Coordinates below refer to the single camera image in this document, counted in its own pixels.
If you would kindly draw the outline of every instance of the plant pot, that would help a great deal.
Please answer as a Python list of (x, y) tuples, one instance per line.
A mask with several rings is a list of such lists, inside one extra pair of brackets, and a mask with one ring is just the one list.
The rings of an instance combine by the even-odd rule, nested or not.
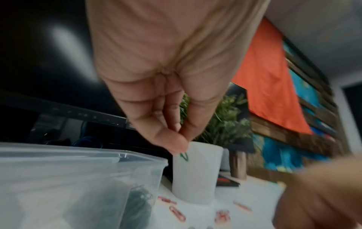
[(173, 157), (173, 194), (186, 202), (211, 204), (214, 199), (223, 148), (190, 142), (186, 153)]
[(232, 177), (246, 180), (247, 154), (241, 151), (230, 151), (230, 174)]
[(229, 160), (228, 149), (224, 149), (224, 151), (222, 152), (220, 170), (230, 172), (230, 160)]

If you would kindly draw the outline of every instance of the red paper clip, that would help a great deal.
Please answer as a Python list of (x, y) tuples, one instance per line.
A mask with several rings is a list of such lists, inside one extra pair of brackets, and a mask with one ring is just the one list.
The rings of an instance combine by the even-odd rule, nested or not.
[(185, 222), (186, 216), (184, 216), (179, 210), (177, 210), (174, 206), (170, 206), (170, 211), (178, 218), (179, 221)]
[(169, 203), (169, 204), (174, 204), (174, 205), (177, 204), (176, 202), (171, 201), (170, 199), (167, 199), (166, 197), (158, 197), (158, 199), (163, 201), (163, 202)]
[(247, 206), (245, 206), (245, 205), (239, 204), (238, 202), (235, 202), (235, 201), (234, 201), (234, 204), (235, 204), (236, 206), (244, 209), (244, 210), (247, 210), (247, 211), (249, 211), (249, 212), (253, 212), (253, 211), (251, 210), (251, 208), (249, 208), (249, 207), (247, 207)]
[(216, 224), (224, 224), (224, 223), (227, 223), (230, 221), (231, 221), (231, 218), (230, 218), (228, 210), (225, 210), (225, 211), (221, 210), (221, 211), (216, 212), (216, 218), (215, 218)]

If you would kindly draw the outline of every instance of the ceiling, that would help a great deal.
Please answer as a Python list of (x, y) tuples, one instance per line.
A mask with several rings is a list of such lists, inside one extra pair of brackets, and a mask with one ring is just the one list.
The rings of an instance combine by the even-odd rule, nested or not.
[(362, 69), (362, 0), (271, 0), (266, 17), (326, 76)]

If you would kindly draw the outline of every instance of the potted plant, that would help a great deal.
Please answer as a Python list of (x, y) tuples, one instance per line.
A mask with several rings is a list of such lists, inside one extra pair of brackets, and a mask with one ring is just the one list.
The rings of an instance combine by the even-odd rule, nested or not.
[[(199, 204), (209, 204), (219, 174), (224, 148), (241, 138), (250, 138), (250, 123), (238, 120), (236, 107), (246, 103), (243, 95), (224, 96), (204, 132), (190, 143), (187, 152), (173, 157), (172, 192), (178, 198)], [(187, 117), (189, 97), (180, 104), (181, 124)]]

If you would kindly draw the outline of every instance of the palm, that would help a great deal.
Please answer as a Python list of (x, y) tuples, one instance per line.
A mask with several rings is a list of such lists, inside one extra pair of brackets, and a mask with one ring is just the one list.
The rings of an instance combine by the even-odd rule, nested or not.
[[(87, 3), (98, 74), (137, 130), (182, 152), (237, 71), (267, 0)], [(190, 96), (179, 131), (179, 103)]]

